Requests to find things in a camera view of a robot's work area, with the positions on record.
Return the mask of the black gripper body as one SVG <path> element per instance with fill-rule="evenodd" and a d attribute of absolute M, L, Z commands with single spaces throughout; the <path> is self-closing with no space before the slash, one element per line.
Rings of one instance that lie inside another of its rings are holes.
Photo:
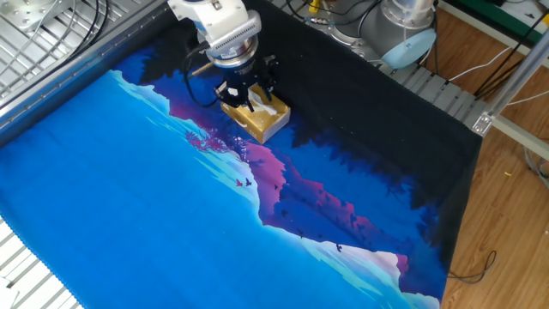
<path fill-rule="evenodd" d="M 248 89 L 257 83 L 259 69 L 256 64 L 246 64 L 222 70 L 226 88 L 222 91 L 222 101 L 229 106 L 242 106 L 249 103 Z"/>

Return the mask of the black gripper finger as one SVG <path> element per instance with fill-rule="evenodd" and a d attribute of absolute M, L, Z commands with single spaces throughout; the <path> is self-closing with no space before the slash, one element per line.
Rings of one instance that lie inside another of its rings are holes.
<path fill-rule="evenodd" d="M 231 84 L 224 81 L 214 89 L 217 98 L 233 108 L 246 106 L 251 112 L 254 112 L 254 107 L 249 100 L 249 89 L 245 83 Z"/>
<path fill-rule="evenodd" d="M 272 100 L 272 92 L 276 84 L 274 67 L 278 64 L 278 59 L 274 54 L 262 58 L 259 62 L 259 86 L 268 102 Z"/>

